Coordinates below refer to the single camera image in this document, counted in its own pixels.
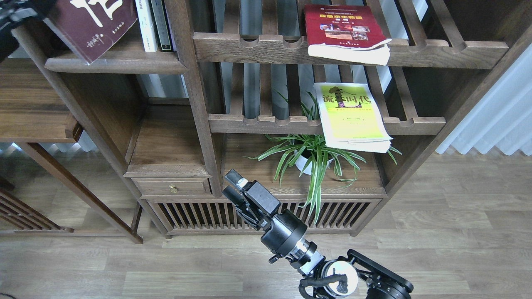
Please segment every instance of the white flower pot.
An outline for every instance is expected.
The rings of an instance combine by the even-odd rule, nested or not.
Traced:
[[[331,162],[333,160],[334,159],[331,159],[331,160],[327,161],[327,168],[329,168],[331,166]],[[305,164],[306,164],[307,161],[308,161],[308,159],[303,157],[302,155],[299,158],[297,158],[297,160],[296,160],[297,169],[299,169],[300,171],[303,170],[303,167],[305,167]],[[303,170],[303,173],[306,174],[306,175],[311,175],[312,174],[312,162],[310,162],[309,165],[305,168],[305,170]]]

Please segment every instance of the book spine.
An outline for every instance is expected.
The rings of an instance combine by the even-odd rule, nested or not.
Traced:
[[[157,26],[157,33],[159,34],[159,42],[161,43],[161,50],[170,52],[173,49],[170,41],[168,18],[164,9],[164,0],[151,0],[151,2],[153,17],[155,18],[155,25]]]
[[[152,11],[148,0],[136,0],[138,22],[140,24],[140,34],[144,43],[144,51],[157,52],[157,37],[155,35],[155,24],[152,18]]]

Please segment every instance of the yellow book cover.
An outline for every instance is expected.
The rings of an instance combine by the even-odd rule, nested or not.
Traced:
[[[376,147],[376,152],[381,152],[386,144],[389,147],[391,137],[367,84],[316,83],[314,87],[328,146],[338,147],[340,143],[342,147],[338,148],[362,151],[373,151],[371,147]],[[364,149],[349,146],[357,143],[371,145],[363,146]]]

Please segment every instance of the wooden cabinet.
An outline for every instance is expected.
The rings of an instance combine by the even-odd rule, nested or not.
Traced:
[[[310,1],[290,1],[304,28],[303,7]],[[275,159],[256,162],[244,156],[270,146],[264,133],[322,133],[319,121],[301,114],[298,64],[312,65],[315,82],[328,81],[325,64],[338,65],[342,82],[353,78],[350,63],[308,56],[304,34],[280,35],[276,3],[262,1],[262,34],[245,36],[239,32],[240,1],[226,0],[223,32],[215,30],[211,1],[166,1],[177,54],[143,53],[133,30],[103,59],[85,66],[72,53],[54,53],[42,40],[26,39],[36,49],[31,53],[36,64],[164,234],[251,232],[221,197],[223,174],[236,169],[265,185],[282,208],[311,225],[310,231],[356,235],[532,40],[527,13],[532,4],[527,0],[427,0],[429,11],[422,21],[411,0],[396,0],[409,37],[390,43],[392,82],[381,90],[377,68],[367,65],[364,70],[385,127],[403,155],[395,166],[386,156],[365,154],[368,163],[348,188],[328,174],[322,214],[314,225],[313,216],[300,208],[308,178],[288,170],[279,186],[272,181]],[[379,0],[366,3],[389,36]],[[219,62],[232,63],[229,107]],[[244,63],[260,65],[259,98],[244,99]],[[273,64],[286,65],[286,119],[272,113]],[[189,105],[178,105],[182,99],[151,105],[129,75],[135,73],[183,74]],[[97,95],[89,82],[103,86]],[[248,100],[260,102],[258,116],[242,114]]]

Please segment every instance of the spider plant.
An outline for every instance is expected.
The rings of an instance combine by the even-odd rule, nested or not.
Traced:
[[[277,93],[286,102],[288,102],[288,99],[283,94],[280,92]],[[301,102],[303,114],[309,120],[317,120],[319,119],[318,103],[311,92],[307,91],[307,93],[312,99],[314,105],[308,108],[303,102]],[[282,153],[279,163],[277,164],[275,176],[273,178],[274,181],[279,179],[279,185],[281,185],[286,169],[288,167],[294,166],[297,159],[306,154],[305,157],[308,160],[300,171],[299,176],[303,174],[303,171],[307,167],[311,167],[312,172],[310,176],[309,193],[303,206],[310,205],[309,213],[314,211],[314,223],[317,222],[320,215],[321,183],[323,182],[327,168],[329,168],[329,160],[334,161],[334,174],[338,180],[347,183],[344,187],[351,186],[356,180],[357,172],[360,170],[359,166],[357,165],[357,160],[366,163],[366,160],[363,157],[353,152],[347,151],[345,149],[326,146],[325,137],[323,135],[290,134],[288,136],[281,137],[271,137],[266,135],[266,137],[270,141],[278,142],[278,144],[256,157],[247,158],[261,161],[271,155]],[[392,160],[397,165],[397,161],[395,160],[392,151],[398,154],[401,154],[401,152],[393,147],[390,147],[388,150],[388,154],[390,157],[392,157]],[[353,178],[340,178],[343,175],[340,158],[341,160],[345,160],[350,166],[353,167]]]

